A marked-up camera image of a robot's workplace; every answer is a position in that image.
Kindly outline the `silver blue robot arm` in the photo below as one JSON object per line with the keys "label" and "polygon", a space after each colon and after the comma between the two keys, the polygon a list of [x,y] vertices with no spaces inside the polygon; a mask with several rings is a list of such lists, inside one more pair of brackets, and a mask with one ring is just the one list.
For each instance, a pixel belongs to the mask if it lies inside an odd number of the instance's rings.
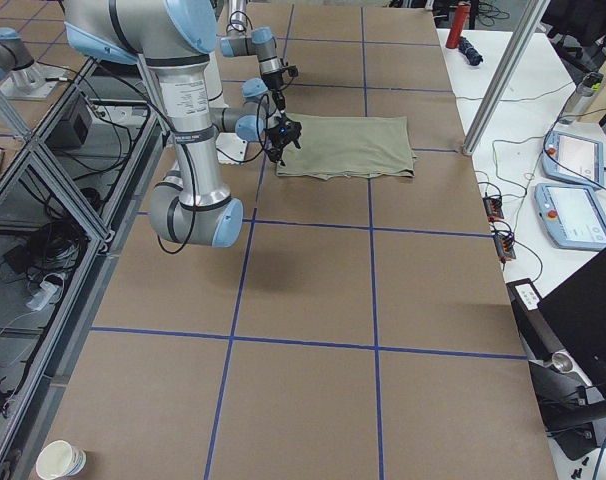
{"label": "silver blue robot arm", "polygon": [[[234,133],[258,142],[279,163],[288,144],[297,145],[300,123],[286,114],[286,77],[296,66],[277,53],[268,27],[248,29],[245,4],[230,12],[217,35],[209,1],[68,1],[69,44],[98,60],[134,65],[144,61],[157,78],[157,107],[175,145],[176,162],[152,193],[149,220],[159,241],[179,245],[232,246],[243,222],[243,204],[224,182],[217,137]],[[239,109],[213,108],[206,68],[215,50],[228,58],[253,56],[260,75],[246,81]]]}
{"label": "silver blue robot arm", "polygon": [[255,57],[261,80],[277,110],[284,113],[284,91],[298,77],[298,68],[278,55],[276,37],[270,27],[253,27],[246,7],[246,1],[228,2],[227,25],[225,35],[219,41],[220,51],[226,58]]}

